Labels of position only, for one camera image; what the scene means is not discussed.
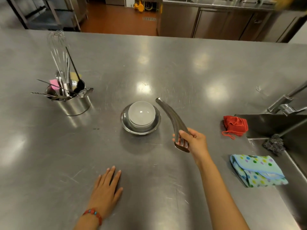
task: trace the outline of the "stainless steel countertop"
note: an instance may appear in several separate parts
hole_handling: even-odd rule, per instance
[[[275,187],[246,188],[238,179],[229,156],[252,147],[246,137],[223,136],[220,124],[224,115],[264,111],[304,81],[306,45],[67,32],[77,69],[94,87],[90,109],[68,117],[30,94],[45,89],[36,78],[54,78],[47,34],[0,31],[2,229],[72,229],[98,174],[113,165],[124,191],[102,229],[212,229],[198,169],[172,143],[157,97],[207,135],[251,230],[299,229]],[[138,100],[161,111],[148,136],[120,124],[123,108]]]
[[[229,0],[192,0],[177,1],[177,0],[162,0],[163,3],[173,3],[188,6],[198,6],[204,8],[219,8],[219,9],[241,9],[241,10],[259,10],[259,11],[274,11],[274,5],[259,5],[254,3],[237,3]]]

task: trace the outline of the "red pouch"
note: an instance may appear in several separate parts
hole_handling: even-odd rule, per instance
[[[246,121],[246,119],[242,119],[236,116],[224,116],[224,125],[227,131],[222,131],[222,134],[227,135],[232,139],[235,139],[235,136],[226,133],[232,133],[237,136],[242,136],[245,132],[248,131],[248,122]]]

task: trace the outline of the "person's left hand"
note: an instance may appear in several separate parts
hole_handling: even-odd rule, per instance
[[[115,166],[113,166],[111,170],[108,168],[104,175],[99,175],[95,182],[94,189],[90,197],[90,202],[87,206],[88,209],[95,208],[95,210],[101,215],[102,220],[107,218],[112,213],[123,190],[121,187],[115,193],[115,188],[121,175],[121,170],[117,172],[111,182],[114,171]]]

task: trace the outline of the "white bowl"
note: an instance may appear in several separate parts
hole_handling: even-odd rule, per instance
[[[130,106],[128,117],[134,127],[147,128],[154,122],[156,110],[149,102],[138,101]]]

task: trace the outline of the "red tile floor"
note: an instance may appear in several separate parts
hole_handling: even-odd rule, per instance
[[[81,24],[82,32],[157,36],[157,22],[143,20],[156,18],[156,12],[139,11],[117,5],[91,1],[87,4],[88,19]]]

